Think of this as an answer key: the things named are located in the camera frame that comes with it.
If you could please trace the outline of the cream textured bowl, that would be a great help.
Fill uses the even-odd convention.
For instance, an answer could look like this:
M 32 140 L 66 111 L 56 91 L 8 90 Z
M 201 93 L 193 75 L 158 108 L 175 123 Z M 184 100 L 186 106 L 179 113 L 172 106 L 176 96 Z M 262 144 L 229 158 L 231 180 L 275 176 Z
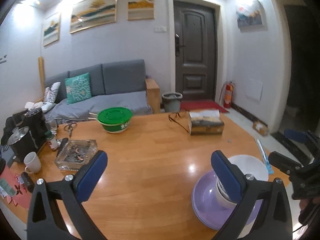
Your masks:
M 220 180 L 217 178 L 215 183 L 215 196 L 217 202 L 220 206 L 224 207 L 225 209 L 233 209 L 236 207 L 236 203 L 231 202 L 227 197 L 227 194 L 224 193 L 221 187 Z

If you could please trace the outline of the white deep bowl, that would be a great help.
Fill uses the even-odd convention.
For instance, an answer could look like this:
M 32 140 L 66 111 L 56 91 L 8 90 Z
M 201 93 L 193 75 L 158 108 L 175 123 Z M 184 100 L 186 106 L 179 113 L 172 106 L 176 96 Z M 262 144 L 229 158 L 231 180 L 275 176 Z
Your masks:
M 236 165 L 244 175 L 252 174 L 257 180 L 268 181 L 269 174 L 268 174 L 267 168 L 265 164 L 258 158 L 251 155 L 241 154 L 241 155 L 234 155 L 232 157 L 229 157 L 228 160 L 230 161 L 231 164 Z M 221 181 L 220 183 L 221 183 L 222 190 L 224 191 L 224 193 L 227 194 Z M 227 194 L 227 197 L 231 202 L 235 203 L 234 200 L 231 200 L 228 194 Z

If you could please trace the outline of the purple plate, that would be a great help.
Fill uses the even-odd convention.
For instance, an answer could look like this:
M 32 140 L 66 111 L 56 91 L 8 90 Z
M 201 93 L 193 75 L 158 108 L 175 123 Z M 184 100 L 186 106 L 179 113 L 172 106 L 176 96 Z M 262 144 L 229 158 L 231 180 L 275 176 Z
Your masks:
M 207 227 L 220 230 L 236 205 L 222 206 L 217 199 L 217 175 L 214 170 L 205 173 L 195 184 L 191 203 L 197 218 Z

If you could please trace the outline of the white mug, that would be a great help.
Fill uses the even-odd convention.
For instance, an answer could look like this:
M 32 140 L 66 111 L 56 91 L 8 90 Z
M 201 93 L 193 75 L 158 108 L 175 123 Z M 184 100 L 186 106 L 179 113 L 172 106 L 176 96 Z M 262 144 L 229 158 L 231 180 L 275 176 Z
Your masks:
M 38 173 L 41 170 L 41 162 L 36 152 L 28 153 L 25 156 L 23 163 L 25 164 L 24 171 L 27 174 Z

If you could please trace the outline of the glass ashtray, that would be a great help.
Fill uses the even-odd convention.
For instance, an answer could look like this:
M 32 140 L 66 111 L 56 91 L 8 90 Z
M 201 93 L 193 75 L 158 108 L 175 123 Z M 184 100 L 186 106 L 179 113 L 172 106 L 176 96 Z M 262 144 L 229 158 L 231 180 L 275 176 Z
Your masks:
M 88 164 L 98 150 L 96 140 L 69 140 L 63 138 L 54 160 L 60 170 L 78 171 Z

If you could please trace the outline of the small bottle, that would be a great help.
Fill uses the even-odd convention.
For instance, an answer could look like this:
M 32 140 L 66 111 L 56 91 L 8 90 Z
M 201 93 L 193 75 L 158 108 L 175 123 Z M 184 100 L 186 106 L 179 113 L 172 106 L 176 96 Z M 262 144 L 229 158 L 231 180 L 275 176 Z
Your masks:
M 57 139 L 56 139 L 55 135 L 53 135 L 51 133 L 51 131 L 47 131 L 46 132 L 46 139 L 47 139 L 47 142 L 48 142 L 48 145 L 49 145 L 50 149 L 52 151 L 57 151 L 58 148 L 59 148 L 59 144 L 57 142 Z

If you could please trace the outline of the tissue box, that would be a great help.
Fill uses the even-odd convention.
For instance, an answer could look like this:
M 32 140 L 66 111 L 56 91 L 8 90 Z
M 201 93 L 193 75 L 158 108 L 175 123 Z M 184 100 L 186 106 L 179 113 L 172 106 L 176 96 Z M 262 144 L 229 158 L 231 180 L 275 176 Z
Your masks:
M 189 112 L 189 134 L 222 134 L 224 122 L 217 109 L 206 109 L 199 112 Z

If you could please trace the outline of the green lidded container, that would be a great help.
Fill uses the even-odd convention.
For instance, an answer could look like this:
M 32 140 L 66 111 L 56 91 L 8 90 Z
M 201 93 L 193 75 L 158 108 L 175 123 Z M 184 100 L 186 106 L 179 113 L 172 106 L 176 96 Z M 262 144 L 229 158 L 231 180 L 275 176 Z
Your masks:
M 121 133 L 128 129 L 132 112 L 125 107 L 112 107 L 101 111 L 97 120 L 108 133 Z

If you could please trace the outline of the white patterned cushion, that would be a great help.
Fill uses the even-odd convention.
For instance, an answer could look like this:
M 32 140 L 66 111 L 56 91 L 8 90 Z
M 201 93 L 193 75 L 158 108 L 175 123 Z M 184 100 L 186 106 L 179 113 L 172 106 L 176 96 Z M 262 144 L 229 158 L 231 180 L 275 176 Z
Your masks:
M 50 87 L 45 89 L 43 104 L 41 107 L 43 113 L 49 112 L 56 105 L 55 100 L 57 98 L 60 86 L 61 82 L 55 82 Z

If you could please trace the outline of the red doormat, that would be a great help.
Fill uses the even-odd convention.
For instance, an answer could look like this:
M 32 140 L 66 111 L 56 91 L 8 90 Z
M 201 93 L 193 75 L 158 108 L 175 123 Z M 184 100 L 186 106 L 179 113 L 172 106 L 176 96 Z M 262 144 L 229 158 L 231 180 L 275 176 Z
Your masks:
M 221 113 L 228 113 L 226 109 L 221 107 L 213 100 L 196 100 L 196 101 L 182 101 L 180 109 L 184 111 L 200 110 L 200 109 L 217 109 Z

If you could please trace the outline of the teal patterned cushion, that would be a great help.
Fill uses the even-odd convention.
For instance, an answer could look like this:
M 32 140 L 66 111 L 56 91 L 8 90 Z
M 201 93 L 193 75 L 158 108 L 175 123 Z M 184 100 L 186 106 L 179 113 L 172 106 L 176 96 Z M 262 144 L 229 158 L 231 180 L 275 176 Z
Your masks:
M 84 101 L 92 97 L 90 74 L 85 73 L 65 79 L 67 104 Z

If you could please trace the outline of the eyeglasses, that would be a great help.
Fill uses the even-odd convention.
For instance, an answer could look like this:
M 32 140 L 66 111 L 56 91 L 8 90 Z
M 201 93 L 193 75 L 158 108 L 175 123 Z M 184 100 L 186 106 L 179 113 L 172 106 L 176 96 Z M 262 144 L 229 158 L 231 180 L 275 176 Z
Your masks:
M 182 114 L 180 112 L 173 112 L 173 113 L 169 113 L 168 114 L 168 120 L 170 122 L 173 122 L 175 124 L 177 124 L 178 126 L 180 126 L 181 128 L 183 128 L 187 133 L 189 133 L 189 129 L 187 129 L 185 126 L 183 126 L 179 120 L 183 118 Z

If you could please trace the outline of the grey sofa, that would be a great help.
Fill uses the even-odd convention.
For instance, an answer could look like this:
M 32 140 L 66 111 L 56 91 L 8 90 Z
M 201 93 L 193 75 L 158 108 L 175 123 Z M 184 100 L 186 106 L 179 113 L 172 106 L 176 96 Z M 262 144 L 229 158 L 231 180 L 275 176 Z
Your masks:
M 89 74 L 91 97 L 67 103 L 66 79 Z M 128 108 L 133 115 L 149 115 L 155 111 L 149 103 L 146 85 L 146 67 L 143 59 L 100 63 L 90 67 L 66 71 L 44 80 L 46 89 L 54 89 L 59 82 L 55 102 L 44 114 L 58 124 L 67 121 L 88 121 L 92 114 L 111 107 Z

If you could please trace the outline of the dark door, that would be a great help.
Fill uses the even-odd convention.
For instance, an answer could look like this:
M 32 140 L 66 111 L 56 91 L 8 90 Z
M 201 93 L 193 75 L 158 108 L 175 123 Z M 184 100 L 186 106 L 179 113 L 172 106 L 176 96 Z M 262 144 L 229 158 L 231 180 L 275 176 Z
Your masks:
M 175 89 L 184 100 L 211 100 L 217 69 L 215 10 L 175 1 L 174 22 Z

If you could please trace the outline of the small golden painting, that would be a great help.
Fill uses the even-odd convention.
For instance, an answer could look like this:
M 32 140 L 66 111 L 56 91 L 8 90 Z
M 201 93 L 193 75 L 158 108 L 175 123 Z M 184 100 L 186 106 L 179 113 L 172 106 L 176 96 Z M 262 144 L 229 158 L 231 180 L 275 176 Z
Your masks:
M 127 20 L 153 20 L 155 0 L 127 0 Z

